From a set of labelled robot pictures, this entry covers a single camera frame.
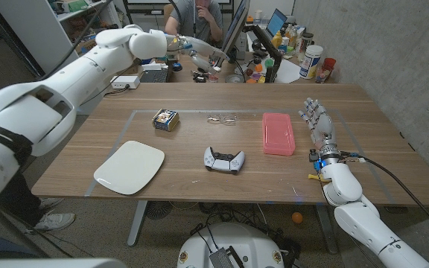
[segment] hand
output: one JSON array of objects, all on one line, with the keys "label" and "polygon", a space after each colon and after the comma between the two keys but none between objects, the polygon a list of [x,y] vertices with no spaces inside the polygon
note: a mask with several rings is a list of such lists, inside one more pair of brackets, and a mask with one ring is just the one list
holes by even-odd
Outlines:
[{"label": "hand", "polygon": [[215,22],[215,18],[213,18],[213,15],[209,12],[208,8],[204,6],[197,6],[198,9],[198,17],[205,18],[205,20],[209,23]]},{"label": "hand", "polygon": [[318,100],[307,98],[304,102],[306,111],[299,111],[299,115],[308,124],[311,130],[312,142],[319,150],[322,142],[330,140],[336,142],[334,123],[331,117],[327,114],[327,110]]}]

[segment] wooden table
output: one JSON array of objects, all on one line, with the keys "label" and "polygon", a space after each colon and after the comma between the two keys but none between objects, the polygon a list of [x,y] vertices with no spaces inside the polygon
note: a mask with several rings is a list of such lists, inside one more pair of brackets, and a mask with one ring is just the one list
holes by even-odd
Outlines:
[{"label": "wooden table", "polygon": [[[325,202],[319,182],[307,179],[314,173],[308,161],[313,145],[305,122],[297,115],[307,97],[319,98],[328,109],[340,150],[360,152],[385,166],[429,205],[429,167],[361,87],[341,84],[142,84],[126,94],[104,98],[32,192],[40,197],[133,198],[145,204],[146,200]],[[174,131],[152,127],[151,118],[160,108],[179,112]],[[264,112],[290,115],[296,142],[292,156],[263,153]],[[210,114],[236,114],[238,120],[235,126],[210,124],[206,120]],[[124,196],[99,185],[93,173],[130,140],[162,150],[165,161],[148,185]],[[246,161],[240,173],[208,172],[203,154],[209,146],[221,153],[244,151]],[[349,167],[374,204],[415,204],[381,170],[358,162]]]}]

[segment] pink container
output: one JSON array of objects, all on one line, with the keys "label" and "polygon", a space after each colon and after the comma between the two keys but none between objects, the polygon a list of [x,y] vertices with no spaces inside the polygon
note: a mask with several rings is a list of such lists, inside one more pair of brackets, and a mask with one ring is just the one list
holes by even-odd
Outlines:
[{"label": "pink container", "polygon": [[266,112],[262,115],[264,153],[291,156],[296,149],[290,116]]}]

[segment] white square plate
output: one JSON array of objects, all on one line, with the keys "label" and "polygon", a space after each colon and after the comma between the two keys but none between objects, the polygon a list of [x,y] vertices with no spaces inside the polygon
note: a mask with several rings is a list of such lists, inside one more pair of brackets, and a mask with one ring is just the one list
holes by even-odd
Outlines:
[{"label": "white square plate", "polygon": [[94,172],[94,179],[114,192],[134,194],[155,176],[164,158],[161,150],[127,141]]}]

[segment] shoe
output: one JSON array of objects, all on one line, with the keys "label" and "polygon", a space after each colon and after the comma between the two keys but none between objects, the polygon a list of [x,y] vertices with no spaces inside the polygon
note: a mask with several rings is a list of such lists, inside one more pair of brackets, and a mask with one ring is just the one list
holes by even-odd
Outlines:
[{"label": "shoe", "polygon": [[64,200],[63,198],[39,198],[39,199],[41,200],[39,209],[52,208],[53,206],[59,204]]},{"label": "shoe", "polygon": [[51,214],[52,211],[42,217],[42,219],[34,226],[38,231],[61,230],[71,225],[75,220],[74,213]]}]

